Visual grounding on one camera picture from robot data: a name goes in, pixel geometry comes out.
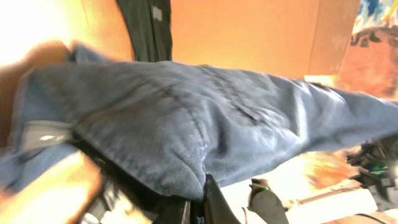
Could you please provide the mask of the navy blue shorts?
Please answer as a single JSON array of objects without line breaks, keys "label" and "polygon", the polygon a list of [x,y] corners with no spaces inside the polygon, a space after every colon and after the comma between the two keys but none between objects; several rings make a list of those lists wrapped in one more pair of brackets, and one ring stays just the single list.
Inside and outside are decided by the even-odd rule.
[{"label": "navy blue shorts", "polygon": [[201,199],[305,152],[397,132],[397,103],[245,70],[115,62],[78,46],[19,83],[1,182],[16,192],[86,143],[164,195]]}]

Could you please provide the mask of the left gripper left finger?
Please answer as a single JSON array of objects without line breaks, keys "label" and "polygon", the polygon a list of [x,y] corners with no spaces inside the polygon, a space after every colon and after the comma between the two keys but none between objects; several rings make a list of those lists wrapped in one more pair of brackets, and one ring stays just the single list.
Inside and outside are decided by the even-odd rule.
[{"label": "left gripper left finger", "polygon": [[190,224],[190,201],[170,202],[152,224]]}]

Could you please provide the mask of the folded black shirt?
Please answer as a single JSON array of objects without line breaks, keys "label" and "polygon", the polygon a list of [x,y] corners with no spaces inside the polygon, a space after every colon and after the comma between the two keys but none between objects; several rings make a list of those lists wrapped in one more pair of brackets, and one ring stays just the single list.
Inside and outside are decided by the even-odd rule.
[{"label": "folded black shirt", "polygon": [[170,0],[117,0],[134,51],[141,62],[172,60]]}]

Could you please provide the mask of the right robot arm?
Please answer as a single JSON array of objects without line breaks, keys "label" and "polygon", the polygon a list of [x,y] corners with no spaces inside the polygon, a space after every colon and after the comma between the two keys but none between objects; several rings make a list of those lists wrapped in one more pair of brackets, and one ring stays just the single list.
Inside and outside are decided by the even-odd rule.
[{"label": "right robot arm", "polygon": [[266,223],[323,223],[397,208],[397,135],[360,145],[345,162],[356,175],[305,198],[281,201],[265,179],[252,179],[249,208]]}]

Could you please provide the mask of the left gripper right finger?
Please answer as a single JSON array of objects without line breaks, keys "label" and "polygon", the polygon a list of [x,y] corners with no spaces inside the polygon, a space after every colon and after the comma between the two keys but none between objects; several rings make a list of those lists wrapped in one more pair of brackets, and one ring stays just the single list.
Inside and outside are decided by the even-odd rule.
[{"label": "left gripper right finger", "polygon": [[212,175],[206,175],[204,194],[205,224],[240,224]]}]

